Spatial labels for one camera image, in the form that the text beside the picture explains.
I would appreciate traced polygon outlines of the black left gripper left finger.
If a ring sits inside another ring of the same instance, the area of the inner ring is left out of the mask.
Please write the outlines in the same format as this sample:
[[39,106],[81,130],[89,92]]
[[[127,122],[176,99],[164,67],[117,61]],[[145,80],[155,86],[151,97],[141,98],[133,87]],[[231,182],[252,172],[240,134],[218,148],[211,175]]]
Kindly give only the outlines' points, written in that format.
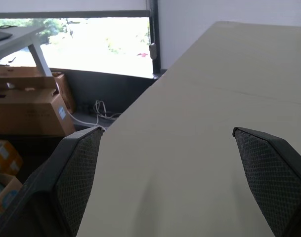
[[0,237],[74,237],[91,193],[100,127],[67,137],[0,135],[22,156],[21,189],[0,216]]

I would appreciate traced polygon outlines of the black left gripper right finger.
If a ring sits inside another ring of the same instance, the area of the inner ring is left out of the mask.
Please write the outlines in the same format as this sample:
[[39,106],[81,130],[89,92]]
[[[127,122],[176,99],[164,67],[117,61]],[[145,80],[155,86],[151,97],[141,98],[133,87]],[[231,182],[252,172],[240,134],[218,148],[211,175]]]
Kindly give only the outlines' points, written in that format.
[[233,129],[245,176],[276,237],[301,237],[301,155],[284,139]]

